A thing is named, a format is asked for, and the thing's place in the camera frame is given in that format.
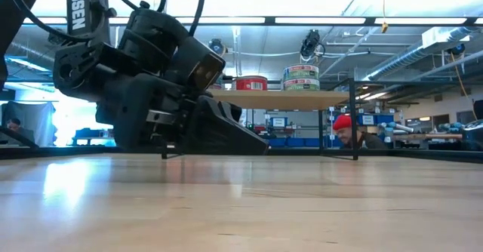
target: workbench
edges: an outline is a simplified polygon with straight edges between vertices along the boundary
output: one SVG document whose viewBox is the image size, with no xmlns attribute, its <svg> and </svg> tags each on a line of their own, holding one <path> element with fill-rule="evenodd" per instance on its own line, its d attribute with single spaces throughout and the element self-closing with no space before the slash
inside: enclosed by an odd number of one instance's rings
<svg viewBox="0 0 483 252">
<path fill-rule="evenodd" d="M 477 251 L 483 165 L 96 154 L 0 161 L 2 251 Z"/>
</svg>

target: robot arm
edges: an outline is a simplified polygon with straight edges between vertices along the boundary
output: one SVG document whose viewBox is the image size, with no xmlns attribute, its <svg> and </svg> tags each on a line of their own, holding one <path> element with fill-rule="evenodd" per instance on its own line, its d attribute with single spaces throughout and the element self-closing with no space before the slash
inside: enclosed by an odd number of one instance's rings
<svg viewBox="0 0 483 252">
<path fill-rule="evenodd" d="M 266 142 L 238 124 L 242 109 L 218 103 L 206 91 L 222 75 L 225 61 L 193 37 L 203 1 L 190 31 L 142 3 L 114 48 L 97 38 L 114 10 L 103 0 L 68 0 L 68 33 L 59 34 L 66 42 L 55 55 L 55 87 L 96 102 L 96 120 L 112 124 L 116 144 L 126 149 L 169 142 L 185 153 L 264 154 Z"/>
</svg>

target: ceiling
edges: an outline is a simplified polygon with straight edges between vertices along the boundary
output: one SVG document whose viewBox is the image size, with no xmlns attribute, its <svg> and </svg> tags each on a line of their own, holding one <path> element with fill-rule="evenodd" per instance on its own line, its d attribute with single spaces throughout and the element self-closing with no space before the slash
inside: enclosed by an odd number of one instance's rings
<svg viewBox="0 0 483 252">
<path fill-rule="evenodd" d="M 42 17 L 64 17 L 66 0 L 38 0 L 34 13 Z M 145 0 L 157 6 L 158 0 Z M 168 0 L 167 12 L 173 16 L 192 16 L 197 0 Z M 483 0 L 206 0 L 204 16 L 386 16 L 398 17 L 463 17 L 481 16 Z M 129 10 L 119 0 L 109 0 L 120 17 L 127 17 Z M 368 33 L 369 27 L 360 26 L 239 26 L 242 75 L 263 75 L 268 79 L 280 79 L 286 66 L 300 62 L 300 46 L 311 29 L 317 29 L 326 54 L 345 54 Z M 349 56 L 333 64 L 337 58 L 323 58 L 318 61 L 321 71 L 328 69 L 323 80 L 337 81 L 347 77 L 354 69 L 370 69 L 409 46 L 421 41 L 421 34 L 429 27 L 389 26 L 386 33 L 380 29 L 364 40 L 351 53 L 368 52 Z M 115 45 L 124 32 L 123 26 L 110 27 L 111 43 Z M 213 38 L 220 38 L 230 50 L 224 56 L 227 65 L 225 73 L 236 75 L 234 53 L 234 26 L 199 26 L 195 37 L 207 44 Z M 474 34 L 466 43 L 466 53 L 481 50 L 482 34 Z M 36 26 L 23 26 L 8 50 L 9 56 L 16 56 L 47 69 L 53 66 L 57 46 L 48 42 L 48 34 Z M 273 54 L 290 55 L 274 57 Z M 247 54 L 269 54 L 263 57 Z M 409 66 L 411 69 L 428 71 L 441 65 L 441 56 L 435 54 Z M 472 69 L 479 69 L 479 61 L 469 63 Z M 24 68 L 16 63 L 8 64 L 10 81 L 51 81 L 49 71 L 42 72 Z M 454 70 L 441 72 L 441 76 L 454 76 Z"/>
</svg>

